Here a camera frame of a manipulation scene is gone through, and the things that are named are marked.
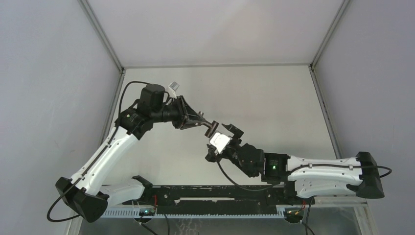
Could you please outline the dark metal faucet handle valve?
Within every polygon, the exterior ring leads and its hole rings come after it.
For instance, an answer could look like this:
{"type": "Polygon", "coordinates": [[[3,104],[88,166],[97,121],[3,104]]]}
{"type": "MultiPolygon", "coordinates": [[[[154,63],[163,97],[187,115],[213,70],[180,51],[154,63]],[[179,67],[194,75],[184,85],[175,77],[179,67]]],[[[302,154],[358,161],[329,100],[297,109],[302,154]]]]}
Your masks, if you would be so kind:
{"type": "Polygon", "coordinates": [[[213,122],[205,121],[203,123],[203,126],[207,127],[207,131],[205,132],[205,136],[207,138],[211,138],[214,135],[215,131],[217,130],[218,125],[219,125],[219,123],[216,122],[216,121],[213,121],[213,122]]]}

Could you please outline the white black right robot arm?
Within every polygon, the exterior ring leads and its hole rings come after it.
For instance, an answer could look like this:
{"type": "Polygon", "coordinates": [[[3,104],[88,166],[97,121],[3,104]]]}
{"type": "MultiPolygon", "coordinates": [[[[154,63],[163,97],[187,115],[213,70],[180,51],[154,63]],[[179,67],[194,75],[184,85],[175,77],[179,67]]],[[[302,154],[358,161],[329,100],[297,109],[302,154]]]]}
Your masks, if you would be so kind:
{"type": "Polygon", "coordinates": [[[217,131],[215,123],[205,133],[209,139],[208,162],[220,164],[229,160],[247,177],[260,177],[268,187],[284,185],[283,199],[290,204],[301,198],[323,195],[355,195],[364,199],[381,199],[385,194],[379,170],[369,152],[358,152],[355,157],[322,160],[296,157],[288,154],[267,153],[248,143],[242,144],[243,131],[224,125],[232,136],[217,131]]]}

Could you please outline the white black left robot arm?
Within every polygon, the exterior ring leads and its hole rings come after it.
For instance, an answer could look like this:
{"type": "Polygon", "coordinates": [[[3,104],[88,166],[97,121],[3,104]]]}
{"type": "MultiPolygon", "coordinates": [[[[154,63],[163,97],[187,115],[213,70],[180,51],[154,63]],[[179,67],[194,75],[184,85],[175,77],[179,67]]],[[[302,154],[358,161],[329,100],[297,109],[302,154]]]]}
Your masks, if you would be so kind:
{"type": "Polygon", "coordinates": [[[99,219],[107,207],[136,199],[149,203],[153,191],[137,179],[124,184],[104,187],[109,172],[155,123],[170,122],[176,129],[206,126],[205,136],[210,138],[218,123],[207,121],[202,113],[195,112],[184,97],[171,97],[165,88],[145,82],[140,97],[126,110],[118,111],[118,118],[108,137],[93,156],[70,178],[61,177],[55,186],[58,200],[88,222],[99,219]]]}

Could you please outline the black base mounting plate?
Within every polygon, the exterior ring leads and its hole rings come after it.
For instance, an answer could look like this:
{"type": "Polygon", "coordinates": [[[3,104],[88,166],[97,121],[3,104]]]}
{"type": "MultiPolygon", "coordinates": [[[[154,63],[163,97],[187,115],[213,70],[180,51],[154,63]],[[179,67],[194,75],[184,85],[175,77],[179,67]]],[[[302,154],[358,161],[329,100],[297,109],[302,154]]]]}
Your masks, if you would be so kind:
{"type": "Polygon", "coordinates": [[[302,199],[278,186],[248,190],[236,186],[153,186],[139,199],[125,205],[145,205],[166,215],[276,215],[279,206],[303,207],[310,199],[302,199]]]}

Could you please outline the aluminium frame rail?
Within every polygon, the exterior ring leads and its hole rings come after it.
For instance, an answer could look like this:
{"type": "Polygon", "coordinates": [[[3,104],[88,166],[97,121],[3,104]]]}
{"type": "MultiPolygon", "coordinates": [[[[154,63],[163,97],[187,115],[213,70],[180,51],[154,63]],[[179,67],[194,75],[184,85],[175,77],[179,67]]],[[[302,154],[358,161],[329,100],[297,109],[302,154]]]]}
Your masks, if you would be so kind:
{"type": "Polygon", "coordinates": [[[88,160],[99,148],[110,132],[123,88],[126,69],[104,76],[88,90],[89,105],[87,127],[91,127],[91,142],[84,160],[88,160]]]}

